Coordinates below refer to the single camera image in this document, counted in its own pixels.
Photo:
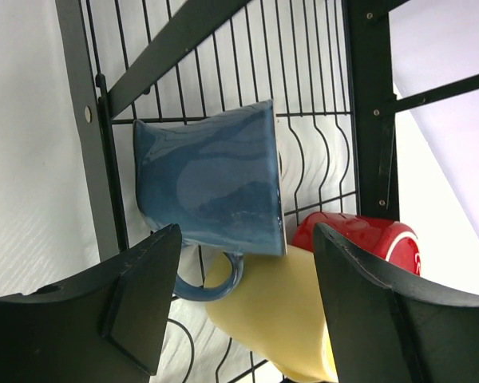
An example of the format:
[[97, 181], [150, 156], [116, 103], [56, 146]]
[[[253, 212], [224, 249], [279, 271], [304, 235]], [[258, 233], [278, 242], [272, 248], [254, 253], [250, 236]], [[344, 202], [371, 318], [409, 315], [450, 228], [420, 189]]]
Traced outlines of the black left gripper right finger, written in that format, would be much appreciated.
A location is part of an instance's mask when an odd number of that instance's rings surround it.
[[479, 382], [479, 295], [418, 277], [325, 223], [314, 257], [341, 382]]

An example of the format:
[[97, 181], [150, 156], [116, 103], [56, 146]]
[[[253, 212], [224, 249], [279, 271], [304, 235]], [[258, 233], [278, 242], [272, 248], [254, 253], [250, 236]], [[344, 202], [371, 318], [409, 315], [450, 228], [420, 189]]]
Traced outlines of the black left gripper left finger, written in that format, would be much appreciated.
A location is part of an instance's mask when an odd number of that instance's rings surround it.
[[180, 259], [171, 224], [32, 294], [0, 297], [0, 382], [147, 382]]

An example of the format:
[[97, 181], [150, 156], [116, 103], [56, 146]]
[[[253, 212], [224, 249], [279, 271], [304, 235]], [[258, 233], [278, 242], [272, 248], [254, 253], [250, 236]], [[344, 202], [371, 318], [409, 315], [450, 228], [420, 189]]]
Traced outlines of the red mug black handle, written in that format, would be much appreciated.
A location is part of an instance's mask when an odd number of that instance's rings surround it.
[[418, 237], [404, 223], [389, 219], [335, 212], [313, 212], [297, 226], [291, 244], [313, 251], [312, 234], [325, 223], [365, 251], [412, 274], [421, 273]]

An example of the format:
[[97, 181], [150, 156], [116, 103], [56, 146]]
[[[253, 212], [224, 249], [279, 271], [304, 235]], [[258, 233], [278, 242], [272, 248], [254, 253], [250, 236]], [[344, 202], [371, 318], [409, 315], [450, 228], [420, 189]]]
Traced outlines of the yellow mug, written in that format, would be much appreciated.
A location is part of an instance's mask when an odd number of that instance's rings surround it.
[[246, 255], [239, 285], [208, 302], [211, 322], [295, 382], [336, 382], [338, 374], [312, 252]]

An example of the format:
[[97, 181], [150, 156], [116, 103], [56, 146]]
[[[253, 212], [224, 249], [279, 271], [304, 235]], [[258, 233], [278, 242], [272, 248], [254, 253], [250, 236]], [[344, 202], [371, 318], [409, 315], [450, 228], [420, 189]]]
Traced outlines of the blue ceramic jug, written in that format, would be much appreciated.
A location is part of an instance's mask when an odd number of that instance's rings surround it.
[[245, 255], [286, 254], [273, 100], [171, 128], [136, 120], [133, 155], [136, 202], [150, 229], [176, 224], [184, 247], [217, 248], [231, 267], [215, 287], [177, 277], [177, 297], [222, 299], [240, 283]]

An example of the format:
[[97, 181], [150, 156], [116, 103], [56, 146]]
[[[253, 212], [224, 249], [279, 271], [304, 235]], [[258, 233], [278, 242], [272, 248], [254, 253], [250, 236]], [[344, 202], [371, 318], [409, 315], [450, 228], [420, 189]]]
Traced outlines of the black wire dish rack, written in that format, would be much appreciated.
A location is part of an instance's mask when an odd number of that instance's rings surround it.
[[[400, 97], [479, 73], [479, 1], [415, 1], [390, 20]], [[357, 157], [338, 1], [253, 1], [113, 124], [129, 243], [148, 234], [133, 192], [134, 118], [168, 128], [275, 101], [287, 235], [316, 211], [354, 213]], [[479, 294], [479, 91], [397, 119], [402, 219], [422, 273]]]

